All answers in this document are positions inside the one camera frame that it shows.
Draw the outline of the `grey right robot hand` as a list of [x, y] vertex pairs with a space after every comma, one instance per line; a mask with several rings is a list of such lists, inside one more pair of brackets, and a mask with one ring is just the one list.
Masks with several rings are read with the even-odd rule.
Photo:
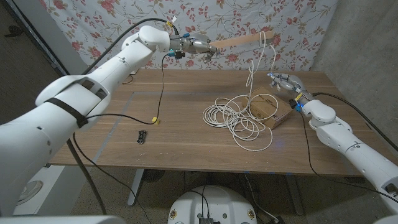
[[307, 89], [303, 82], [296, 75], [289, 75], [286, 73], [268, 73], [267, 76], [272, 79], [270, 86], [276, 87], [278, 91], [283, 88], [291, 92], [294, 96], [298, 96], [301, 93], [307, 93]]

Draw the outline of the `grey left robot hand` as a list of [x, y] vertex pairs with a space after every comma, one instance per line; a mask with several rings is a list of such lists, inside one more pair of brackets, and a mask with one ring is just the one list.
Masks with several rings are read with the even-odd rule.
[[185, 51], [190, 54], [204, 54], [202, 61], [208, 63], [212, 57], [218, 55], [220, 50], [210, 44], [211, 40], [203, 34], [192, 34], [187, 37], [187, 47]]

